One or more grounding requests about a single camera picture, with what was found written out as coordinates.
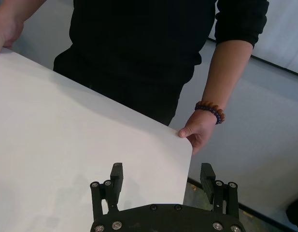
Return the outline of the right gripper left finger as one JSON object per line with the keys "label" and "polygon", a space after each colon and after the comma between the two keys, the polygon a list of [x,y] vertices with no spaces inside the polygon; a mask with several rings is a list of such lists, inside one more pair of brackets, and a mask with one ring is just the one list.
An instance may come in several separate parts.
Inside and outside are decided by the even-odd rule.
{"label": "right gripper left finger", "polygon": [[94,220],[103,216],[102,200],[106,201],[109,213],[118,211],[117,204],[122,184],[122,163],[115,163],[113,165],[109,180],[106,180],[103,183],[95,181],[90,184]]}

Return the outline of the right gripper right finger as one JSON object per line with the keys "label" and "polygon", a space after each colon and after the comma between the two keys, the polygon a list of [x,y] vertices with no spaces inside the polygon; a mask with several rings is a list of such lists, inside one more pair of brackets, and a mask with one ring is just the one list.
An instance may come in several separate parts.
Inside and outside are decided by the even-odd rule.
{"label": "right gripper right finger", "polygon": [[200,182],[214,212],[223,214],[225,210],[226,215],[239,214],[238,185],[236,183],[225,184],[221,180],[216,180],[216,175],[209,163],[201,164]]}

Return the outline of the person's left hand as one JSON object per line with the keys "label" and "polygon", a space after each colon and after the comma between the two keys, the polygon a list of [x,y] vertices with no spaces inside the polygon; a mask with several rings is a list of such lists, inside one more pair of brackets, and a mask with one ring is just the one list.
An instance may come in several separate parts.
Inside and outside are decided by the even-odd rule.
{"label": "person's left hand", "polygon": [[192,155],[198,153],[209,141],[216,121],[216,117],[211,112],[196,110],[186,125],[178,131],[180,138],[186,138],[191,143]]}

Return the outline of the person's right hand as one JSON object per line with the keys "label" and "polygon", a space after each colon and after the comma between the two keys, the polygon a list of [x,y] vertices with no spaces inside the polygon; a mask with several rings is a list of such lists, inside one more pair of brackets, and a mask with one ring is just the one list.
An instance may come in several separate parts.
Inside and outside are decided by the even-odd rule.
{"label": "person's right hand", "polygon": [[0,10],[0,52],[3,48],[11,48],[20,37],[24,21],[10,13]]}

